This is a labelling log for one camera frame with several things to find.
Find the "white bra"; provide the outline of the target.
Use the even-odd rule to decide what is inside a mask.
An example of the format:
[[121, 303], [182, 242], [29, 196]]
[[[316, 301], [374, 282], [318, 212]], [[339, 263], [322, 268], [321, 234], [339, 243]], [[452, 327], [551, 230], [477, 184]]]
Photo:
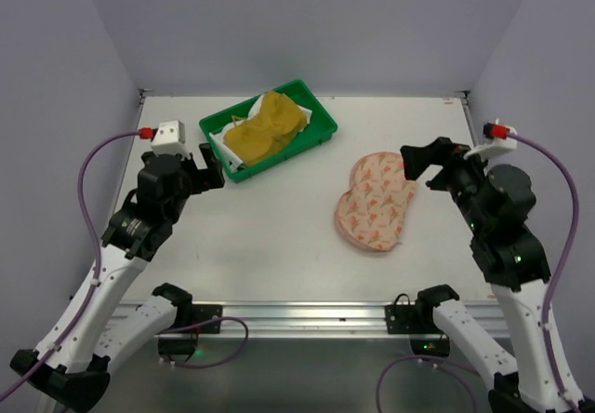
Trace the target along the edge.
[[[229, 167], [232, 172], [236, 172], [239, 168], [247, 166], [245, 166], [242, 163], [242, 161], [223, 143], [223, 135], [226, 133], [228, 129], [232, 127], [234, 117], [239, 118], [240, 122], [242, 122], [244, 119], [254, 116], [258, 112], [261, 101], [265, 94], [261, 94], [259, 97], [257, 97], [256, 101], [250, 106], [247, 115], [240, 116], [233, 113], [230, 117], [230, 120], [227, 123], [225, 123], [223, 127], [216, 128], [214, 131], [208, 133], [209, 138], [215, 143], [215, 145], [218, 148], [218, 151], [223, 155], [225, 161], [229, 164]], [[307, 115], [309, 125], [311, 123], [312, 110], [300, 105], [298, 105], [298, 107]]]

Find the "mustard yellow bra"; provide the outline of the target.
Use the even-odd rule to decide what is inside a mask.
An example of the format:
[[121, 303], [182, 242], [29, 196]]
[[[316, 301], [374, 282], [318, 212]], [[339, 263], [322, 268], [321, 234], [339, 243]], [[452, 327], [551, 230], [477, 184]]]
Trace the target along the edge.
[[303, 131], [307, 115], [288, 96], [269, 91], [263, 96], [258, 112], [232, 127], [223, 135], [223, 143], [247, 167], [276, 155]]

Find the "peach patterned mesh laundry bag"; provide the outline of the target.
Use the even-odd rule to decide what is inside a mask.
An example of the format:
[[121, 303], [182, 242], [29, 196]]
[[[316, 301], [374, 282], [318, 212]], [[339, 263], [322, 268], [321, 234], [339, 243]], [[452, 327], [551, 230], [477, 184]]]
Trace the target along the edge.
[[336, 206], [334, 223], [344, 240], [366, 252], [385, 253], [398, 244], [417, 183], [404, 175], [398, 153], [371, 153], [350, 172], [350, 188]]

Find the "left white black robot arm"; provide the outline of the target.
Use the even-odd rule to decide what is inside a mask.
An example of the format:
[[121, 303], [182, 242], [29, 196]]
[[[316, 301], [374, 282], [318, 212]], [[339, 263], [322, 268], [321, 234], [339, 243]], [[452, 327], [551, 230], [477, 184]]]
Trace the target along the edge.
[[208, 143], [205, 167], [191, 155], [146, 152], [137, 186], [109, 220], [99, 258], [60, 320], [10, 366], [37, 390], [73, 412], [88, 412], [107, 391], [116, 368], [153, 335], [192, 320], [192, 295], [163, 283], [113, 329], [106, 326], [131, 284], [146, 269], [190, 196], [224, 185], [222, 164]]

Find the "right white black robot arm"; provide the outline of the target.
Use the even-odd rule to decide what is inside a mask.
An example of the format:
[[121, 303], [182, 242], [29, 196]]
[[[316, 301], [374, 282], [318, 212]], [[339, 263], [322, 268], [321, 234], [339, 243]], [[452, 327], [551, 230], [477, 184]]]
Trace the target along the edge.
[[525, 224], [536, 204], [520, 168], [487, 162], [445, 137], [403, 146], [404, 175], [451, 195], [472, 233], [472, 257], [496, 296], [513, 351], [507, 353], [469, 314], [455, 291], [435, 286], [417, 294], [421, 317], [445, 333], [482, 378], [494, 412], [591, 412], [565, 358], [547, 293], [553, 287], [545, 249]]

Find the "green plastic tray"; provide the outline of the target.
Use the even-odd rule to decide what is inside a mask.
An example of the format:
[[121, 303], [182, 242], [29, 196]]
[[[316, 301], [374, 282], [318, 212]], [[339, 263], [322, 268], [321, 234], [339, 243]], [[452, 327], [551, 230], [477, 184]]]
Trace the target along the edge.
[[304, 81], [296, 79], [276, 87], [274, 91], [283, 93], [296, 104], [311, 109], [311, 123], [299, 133], [294, 141], [282, 152], [253, 167], [241, 167], [236, 172], [232, 172], [229, 164], [218, 151], [215, 143], [209, 138], [208, 133], [214, 131], [216, 128], [223, 127], [223, 125], [230, 120], [233, 113], [240, 116], [247, 115], [250, 106], [261, 94], [204, 117], [198, 122], [205, 138], [212, 146], [216, 157], [222, 162], [223, 171], [227, 177], [235, 183], [255, 177], [257, 174], [270, 169], [271, 167], [275, 167], [301, 153], [305, 153], [316, 146], [322, 145], [331, 140], [333, 135], [337, 132], [336, 121], [325, 109], [322, 103], [314, 96]]

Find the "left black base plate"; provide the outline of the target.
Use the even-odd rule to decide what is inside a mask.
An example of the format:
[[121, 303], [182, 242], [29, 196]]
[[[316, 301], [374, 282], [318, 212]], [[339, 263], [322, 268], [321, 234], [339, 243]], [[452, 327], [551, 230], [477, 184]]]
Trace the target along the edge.
[[220, 322], [216, 318], [223, 315], [223, 306], [220, 304], [190, 304], [178, 308], [174, 323], [165, 330], [169, 333], [171, 330], [180, 329], [184, 326], [192, 326], [193, 329], [188, 333], [194, 334], [218, 334], [220, 332]]

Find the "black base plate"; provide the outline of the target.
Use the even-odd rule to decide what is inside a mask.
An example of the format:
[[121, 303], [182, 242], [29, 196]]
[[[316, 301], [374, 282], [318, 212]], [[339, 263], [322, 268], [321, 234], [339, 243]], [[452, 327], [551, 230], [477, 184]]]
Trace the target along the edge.
[[390, 335], [436, 334], [439, 330], [425, 320], [406, 293], [399, 294], [384, 307], [387, 333]]
[[193, 329], [188, 333], [194, 334], [218, 334], [220, 332], [220, 322], [216, 318], [223, 315], [223, 306], [220, 304], [190, 304], [178, 308], [174, 323], [165, 330], [169, 333], [171, 330], [180, 329], [184, 326], [192, 326]]

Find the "aluminium mounting rail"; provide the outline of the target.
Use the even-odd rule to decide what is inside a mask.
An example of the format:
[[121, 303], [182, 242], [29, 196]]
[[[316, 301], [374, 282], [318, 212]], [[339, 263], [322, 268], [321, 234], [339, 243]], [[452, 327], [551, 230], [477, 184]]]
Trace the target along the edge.
[[[107, 328], [122, 323], [143, 301], [120, 302], [108, 321]], [[385, 306], [381, 302], [247, 302], [195, 301], [194, 304], [215, 304], [224, 316], [243, 319], [250, 338], [257, 339], [382, 339], [398, 338], [388, 334]], [[509, 337], [504, 317], [494, 301], [473, 301], [466, 310], [493, 338]], [[225, 321], [221, 338], [240, 337], [241, 326]]]

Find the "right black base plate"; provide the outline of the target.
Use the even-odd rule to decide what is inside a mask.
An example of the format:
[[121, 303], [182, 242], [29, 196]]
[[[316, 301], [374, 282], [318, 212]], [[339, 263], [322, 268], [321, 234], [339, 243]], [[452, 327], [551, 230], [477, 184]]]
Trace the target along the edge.
[[425, 320], [406, 293], [399, 294], [384, 307], [387, 333], [390, 335], [436, 334], [439, 330]]

